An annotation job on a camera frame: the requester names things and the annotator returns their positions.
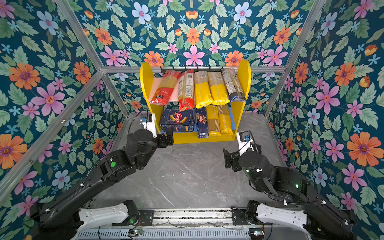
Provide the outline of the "yellow Pastatime spaghetti bag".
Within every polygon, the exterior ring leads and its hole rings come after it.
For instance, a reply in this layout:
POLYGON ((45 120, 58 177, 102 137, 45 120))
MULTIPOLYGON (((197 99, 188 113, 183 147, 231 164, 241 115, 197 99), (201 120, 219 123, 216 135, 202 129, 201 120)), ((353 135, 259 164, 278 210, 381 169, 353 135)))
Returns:
POLYGON ((221 133, 233 135, 232 122, 228 105, 219 105, 218 111, 221 133))

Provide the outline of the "dark blue Barilla spaghetti bag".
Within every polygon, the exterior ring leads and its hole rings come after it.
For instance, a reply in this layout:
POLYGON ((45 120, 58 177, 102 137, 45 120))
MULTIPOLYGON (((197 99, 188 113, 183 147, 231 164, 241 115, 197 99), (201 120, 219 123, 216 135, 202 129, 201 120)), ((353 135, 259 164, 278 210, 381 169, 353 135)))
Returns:
POLYGON ((209 128, 207 123, 207 110, 206 108, 196 109, 196 124, 199 139, 207 139, 209 137, 209 128))

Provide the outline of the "red spaghetti bag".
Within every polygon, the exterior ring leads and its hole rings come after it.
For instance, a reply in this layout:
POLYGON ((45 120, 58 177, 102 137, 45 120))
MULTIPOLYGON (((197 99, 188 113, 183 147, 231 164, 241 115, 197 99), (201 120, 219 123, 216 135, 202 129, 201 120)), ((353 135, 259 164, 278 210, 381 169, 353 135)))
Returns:
POLYGON ((152 97, 150 104, 158 106, 166 106, 171 98, 177 81, 181 75, 179 71, 166 71, 162 80, 152 97))
POLYGON ((193 109, 195 107, 194 70, 187 70, 180 75, 178 87, 179 111, 193 109))

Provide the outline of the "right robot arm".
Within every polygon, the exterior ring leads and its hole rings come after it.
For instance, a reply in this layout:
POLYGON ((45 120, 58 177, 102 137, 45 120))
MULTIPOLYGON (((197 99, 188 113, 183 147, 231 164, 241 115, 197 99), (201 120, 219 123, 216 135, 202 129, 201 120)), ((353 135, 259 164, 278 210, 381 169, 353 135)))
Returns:
POLYGON ((267 195, 281 207, 249 201, 243 211, 251 225, 281 225, 300 231, 312 240, 355 240, 355 215, 342 211, 326 200, 299 171, 273 166, 258 145, 237 152, 223 150, 225 167, 242 171, 250 187, 267 195))

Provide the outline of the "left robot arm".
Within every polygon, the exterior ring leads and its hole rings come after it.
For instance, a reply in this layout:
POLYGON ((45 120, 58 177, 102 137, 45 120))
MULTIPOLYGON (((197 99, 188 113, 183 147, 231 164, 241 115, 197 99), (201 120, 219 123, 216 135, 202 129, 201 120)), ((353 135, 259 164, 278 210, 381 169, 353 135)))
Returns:
POLYGON ((100 192, 112 187, 137 170, 143 170, 158 148, 173 145, 173 131, 155 136, 140 129, 127 136, 123 149, 102 157, 81 181, 49 203, 31 207, 30 218, 36 221, 31 230, 33 240, 69 240, 85 221, 81 207, 100 192))

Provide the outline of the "clear blue spaghetti bag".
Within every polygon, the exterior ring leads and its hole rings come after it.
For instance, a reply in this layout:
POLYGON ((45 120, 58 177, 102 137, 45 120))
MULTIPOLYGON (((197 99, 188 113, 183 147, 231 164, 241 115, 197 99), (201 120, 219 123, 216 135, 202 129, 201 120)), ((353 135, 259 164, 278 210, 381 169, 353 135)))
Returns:
POLYGON ((230 102, 246 102, 245 93, 235 72, 232 70, 222 70, 222 75, 230 102))

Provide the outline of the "blue Barilla pasta box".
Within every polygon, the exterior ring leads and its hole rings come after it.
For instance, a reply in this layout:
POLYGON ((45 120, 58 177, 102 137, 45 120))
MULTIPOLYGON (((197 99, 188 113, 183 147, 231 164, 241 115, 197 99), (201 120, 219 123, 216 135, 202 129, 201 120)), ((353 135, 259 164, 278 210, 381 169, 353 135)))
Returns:
POLYGON ((196 124, 196 111, 186 110, 179 112, 177 110, 166 109, 163 111, 160 126, 162 131, 168 132, 193 132, 196 124))

